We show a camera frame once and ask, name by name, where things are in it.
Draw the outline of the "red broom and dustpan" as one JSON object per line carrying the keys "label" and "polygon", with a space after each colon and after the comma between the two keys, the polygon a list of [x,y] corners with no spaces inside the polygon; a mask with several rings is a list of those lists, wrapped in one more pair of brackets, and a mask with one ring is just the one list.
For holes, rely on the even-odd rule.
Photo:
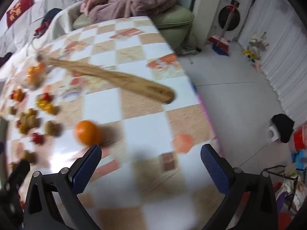
{"label": "red broom and dustpan", "polygon": [[208,42],[212,45],[212,50],[220,56],[229,56],[229,41],[224,37],[226,31],[229,28],[230,22],[232,21],[233,15],[237,8],[237,2],[234,1],[233,5],[227,6],[229,11],[228,18],[225,22],[221,35],[212,35],[208,38]]}

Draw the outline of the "long wooden stick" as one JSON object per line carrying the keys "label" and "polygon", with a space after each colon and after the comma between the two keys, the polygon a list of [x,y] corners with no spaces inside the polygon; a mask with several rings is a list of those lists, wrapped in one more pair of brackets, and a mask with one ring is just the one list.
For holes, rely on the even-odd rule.
{"label": "long wooden stick", "polygon": [[47,63],[71,72],[102,78],[116,87],[151,98],[160,103],[169,104],[175,99],[175,92],[170,87],[132,74],[108,71],[88,63],[59,60],[52,57],[47,58]]}

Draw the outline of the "white washing machine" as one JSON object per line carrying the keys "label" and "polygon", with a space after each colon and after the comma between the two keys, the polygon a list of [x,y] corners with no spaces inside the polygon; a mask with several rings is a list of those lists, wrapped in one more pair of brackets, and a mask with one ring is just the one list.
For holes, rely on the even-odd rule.
{"label": "white washing machine", "polygon": [[230,10],[235,5],[236,8],[224,37],[229,41],[237,40],[253,2],[254,0],[220,0],[209,35],[222,34]]}

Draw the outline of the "large orange tangerine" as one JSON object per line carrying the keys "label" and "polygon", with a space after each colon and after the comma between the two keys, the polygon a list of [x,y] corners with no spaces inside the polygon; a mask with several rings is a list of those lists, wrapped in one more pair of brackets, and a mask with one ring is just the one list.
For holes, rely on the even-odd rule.
{"label": "large orange tangerine", "polygon": [[80,121],[74,128],[77,139],[86,146],[102,143],[103,134],[100,128],[92,121]]}

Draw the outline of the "white tray green rim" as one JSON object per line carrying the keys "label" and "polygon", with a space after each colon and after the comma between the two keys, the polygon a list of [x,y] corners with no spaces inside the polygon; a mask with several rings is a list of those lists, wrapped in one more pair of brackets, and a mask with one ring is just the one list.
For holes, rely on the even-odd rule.
{"label": "white tray green rim", "polygon": [[8,130],[8,121],[3,117],[0,118],[0,154],[5,151],[6,136]]}

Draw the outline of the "glass fruit bowl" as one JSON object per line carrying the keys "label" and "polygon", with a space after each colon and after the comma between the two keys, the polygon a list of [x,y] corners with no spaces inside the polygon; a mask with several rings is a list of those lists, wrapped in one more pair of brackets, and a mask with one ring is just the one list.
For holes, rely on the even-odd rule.
{"label": "glass fruit bowl", "polygon": [[28,89],[35,90],[43,83],[50,70],[51,66],[45,53],[39,51],[26,57],[21,74],[22,84]]}

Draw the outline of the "green sofa cushion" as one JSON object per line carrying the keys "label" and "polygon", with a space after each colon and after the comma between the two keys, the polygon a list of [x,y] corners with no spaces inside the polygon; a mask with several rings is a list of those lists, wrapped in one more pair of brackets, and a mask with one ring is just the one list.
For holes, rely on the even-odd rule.
{"label": "green sofa cushion", "polygon": [[194,15],[179,5],[157,15],[118,18],[103,22],[92,22],[81,14],[73,29],[96,29],[96,43],[114,41],[116,49],[142,45],[168,44],[176,49],[186,38]]}

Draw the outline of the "red embroidered pillow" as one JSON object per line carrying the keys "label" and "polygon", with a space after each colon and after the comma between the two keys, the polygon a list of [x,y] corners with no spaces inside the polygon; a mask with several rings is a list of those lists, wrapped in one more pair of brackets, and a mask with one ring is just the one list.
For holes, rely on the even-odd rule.
{"label": "red embroidered pillow", "polygon": [[34,0],[19,0],[15,5],[6,12],[7,27],[10,28],[12,24],[32,5]]}

